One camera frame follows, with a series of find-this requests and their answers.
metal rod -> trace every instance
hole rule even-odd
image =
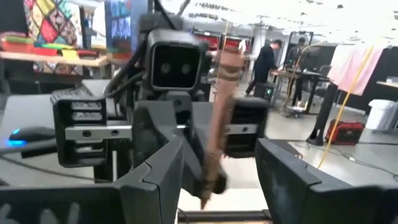
[[[179,223],[271,221],[268,210],[236,212],[178,212]]]

floor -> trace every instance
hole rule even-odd
[[[242,95],[247,85],[240,85],[238,94]],[[319,109],[321,101],[316,97],[314,111]],[[330,118],[338,113],[333,107]],[[315,124],[315,116],[301,116],[299,118],[285,118],[273,111],[269,116],[266,135],[271,139],[286,139],[303,154],[304,160],[317,166],[322,158],[325,147],[313,147],[305,143]],[[343,119],[365,121],[359,113],[345,111]],[[9,157],[19,160],[19,155]],[[333,146],[326,157],[321,170],[352,185],[386,184],[397,185],[391,173],[398,174],[398,150],[391,146],[377,146],[358,144],[351,146]],[[362,161],[369,166],[359,165],[352,160]],[[23,160],[32,166],[55,171],[91,177],[92,169],[64,169],[57,164],[56,155],[42,156]],[[223,159],[222,165],[229,176],[229,190],[224,195],[216,195],[207,210],[261,210],[267,208],[261,187],[257,178],[254,159]],[[6,161],[0,161],[0,178],[13,185],[49,186],[87,184],[90,181],[59,177],[29,170]],[[183,210],[198,210],[199,201],[182,191],[179,207]]]

white ceiling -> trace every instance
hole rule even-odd
[[[230,11],[207,9],[197,3],[224,6]],[[183,0],[162,0],[164,7],[178,12]],[[214,14],[237,24],[264,24],[285,29],[311,30],[331,39],[398,39],[397,0],[191,0],[183,16],[190,13]]]

red box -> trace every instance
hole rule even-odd
[[[24,43],[17,43],[17,42],[2,41],[1,47],[2,47],[3,51],[5,51],[5,52],[31,54],[33,51],[32,44],[24,44]]]
[[[33,54],[44,55],[44,56],[57,56],[58,50],[45,48],[45,47],[34,47]]]

